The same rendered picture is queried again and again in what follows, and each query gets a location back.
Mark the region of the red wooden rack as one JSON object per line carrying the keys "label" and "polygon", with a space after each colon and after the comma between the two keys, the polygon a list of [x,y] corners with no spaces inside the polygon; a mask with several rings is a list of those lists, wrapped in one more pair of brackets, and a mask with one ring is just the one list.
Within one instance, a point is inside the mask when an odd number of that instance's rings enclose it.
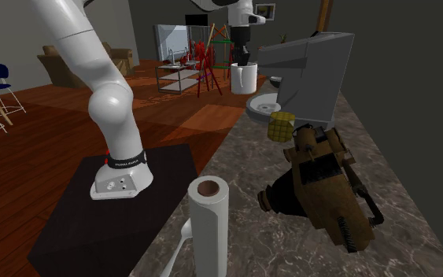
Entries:
{"label": "red wooden rack", "polygon": [[[223,70],[223,81],[231,88],[231,70],[230,65],[233,63],[232,52],[234,49],[233,42],[227,30],[227,25],[218,28],[215,24],[209,26],[188,26],[188,52],[194,61],[199,61],[199,65],[193,65],[193,69],[198,69],[200,74],[198,77],[197,96],[200,97],[201,83],[204,82],[207,90],[216,89],[222,95],[220,85],[214,75],[213,69]],[[223,62],[222,65],[216,65],[215,45],[223,45]]]}

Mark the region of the white mug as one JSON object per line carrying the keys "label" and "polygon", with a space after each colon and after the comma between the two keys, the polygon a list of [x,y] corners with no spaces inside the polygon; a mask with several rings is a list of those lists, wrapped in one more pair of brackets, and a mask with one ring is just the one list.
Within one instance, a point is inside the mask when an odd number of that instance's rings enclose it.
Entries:
{"label": "white mug", "polygon": [[249,62],[245,66],[231,64],[231,92],[233,94],[253,94],[257,91],[258,65]]}

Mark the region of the black screen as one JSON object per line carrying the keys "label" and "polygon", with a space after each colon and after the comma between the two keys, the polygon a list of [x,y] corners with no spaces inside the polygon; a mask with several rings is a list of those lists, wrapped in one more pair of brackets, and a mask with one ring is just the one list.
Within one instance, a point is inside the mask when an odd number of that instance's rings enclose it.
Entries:
{"label": "black screen", "polygon": [[187,26],[208,26],[209,17],[207,14],[186,14],[184,16]]}

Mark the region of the grey cabinet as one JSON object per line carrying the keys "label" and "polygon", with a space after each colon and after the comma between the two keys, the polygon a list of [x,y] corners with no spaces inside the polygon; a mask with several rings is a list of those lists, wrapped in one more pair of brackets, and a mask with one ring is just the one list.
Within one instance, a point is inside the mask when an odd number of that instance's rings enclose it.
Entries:
{"label": "grey cabinet", "polygon": [[195,44],[207,42],[209,26],[155,24],[157,59],[178,60],[187,53],[195,55]]}

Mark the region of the glass shelf table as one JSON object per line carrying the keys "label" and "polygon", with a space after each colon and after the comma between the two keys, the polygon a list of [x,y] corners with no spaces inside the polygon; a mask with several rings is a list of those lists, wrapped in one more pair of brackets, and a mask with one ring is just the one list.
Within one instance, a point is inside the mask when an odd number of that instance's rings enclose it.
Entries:
{"label": "glass shelf table", "polygon": [[196,69],[198,61],[187,61],[155,68],[157,89],[160,93],[181,94],[198,83],[200,71]]}

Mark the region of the grey coffee machine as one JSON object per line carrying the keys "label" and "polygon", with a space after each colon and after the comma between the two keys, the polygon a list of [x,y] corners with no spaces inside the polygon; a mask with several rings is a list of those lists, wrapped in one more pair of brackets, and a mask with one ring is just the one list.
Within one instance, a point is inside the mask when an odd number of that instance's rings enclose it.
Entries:
{"label": "grey coffee machine", "polygon": [[334,108],[355,35],[320,32],[258,50],[259,73],[281,79],[276,102],[295,125],[334,126]]}

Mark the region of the yellow grid-patterned block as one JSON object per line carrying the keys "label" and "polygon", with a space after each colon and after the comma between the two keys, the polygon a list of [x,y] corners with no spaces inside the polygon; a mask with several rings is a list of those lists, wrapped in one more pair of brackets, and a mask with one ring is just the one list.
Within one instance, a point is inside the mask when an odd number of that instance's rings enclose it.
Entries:
{"label": "yellow grid-patterned block", "polygon": [[268,138],[274,142],[288,142],[293,138],[295,115],[273,112],[268,124]]}

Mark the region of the brown and black machine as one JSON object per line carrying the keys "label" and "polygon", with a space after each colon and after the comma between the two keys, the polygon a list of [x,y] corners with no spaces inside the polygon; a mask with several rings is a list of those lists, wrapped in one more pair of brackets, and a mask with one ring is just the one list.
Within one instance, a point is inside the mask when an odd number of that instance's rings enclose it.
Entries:
{"label": "brown and black machine", "polygon": [[291,169],[257,194],[265,212],[308,218],[348,253],[365,250],[384,217],[351,167],[356,161],[336,128],[310,124],[293,132],[283,153]]}

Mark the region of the white paper towel roll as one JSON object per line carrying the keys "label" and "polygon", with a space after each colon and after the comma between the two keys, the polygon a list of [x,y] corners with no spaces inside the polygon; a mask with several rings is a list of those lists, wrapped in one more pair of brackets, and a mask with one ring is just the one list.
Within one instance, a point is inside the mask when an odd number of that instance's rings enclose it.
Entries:
{"label": "white paper towel roll", "polygon": [[214,175],[188,187],[196,277],[227,277],[229,186]]}

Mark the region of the white plastic spoon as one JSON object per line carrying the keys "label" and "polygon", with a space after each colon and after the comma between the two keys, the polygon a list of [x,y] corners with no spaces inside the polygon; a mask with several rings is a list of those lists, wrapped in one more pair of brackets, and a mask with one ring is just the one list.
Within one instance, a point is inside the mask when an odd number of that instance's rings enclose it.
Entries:
{"label": "white plastic spoon", "polygon": [[192,238],[192,237],[193,237],[193,233],[192,233],[192,227],[191,227],[191,219],[188,219],[181,228],[181,238],[179,240],[179,243],[178,243],[174,253],[172,254],[172,257],[170,258],[169,262],[165,265],[164,270],[161,272],[160,277],[169,277],[170,276],[170,274],[172,272],[173,265],[176,260],[176,257],[178,256],[179,251],[183,247],[183,243],[188,238]]}

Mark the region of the black robot stand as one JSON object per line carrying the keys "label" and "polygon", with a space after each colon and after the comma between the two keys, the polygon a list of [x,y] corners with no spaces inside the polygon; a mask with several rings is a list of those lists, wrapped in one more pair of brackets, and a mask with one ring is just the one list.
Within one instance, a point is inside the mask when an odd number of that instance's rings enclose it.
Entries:
{"label": "black robot stand", "polygon": [[134,198],[94,200],[105,156],[85,157],[28,254],[41,277],[128,277],[198,174],[187,144],[146,151],[153,182]]}

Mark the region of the framed wall picture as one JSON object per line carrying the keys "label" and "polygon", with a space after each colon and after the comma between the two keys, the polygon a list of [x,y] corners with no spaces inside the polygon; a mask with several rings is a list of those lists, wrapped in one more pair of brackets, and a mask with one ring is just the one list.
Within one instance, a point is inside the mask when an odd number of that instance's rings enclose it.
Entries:
{"label": "framed wall picture", "polygon": [[264,17],[266,20],[275,19],[275,3],[257,3],[255,13]]}

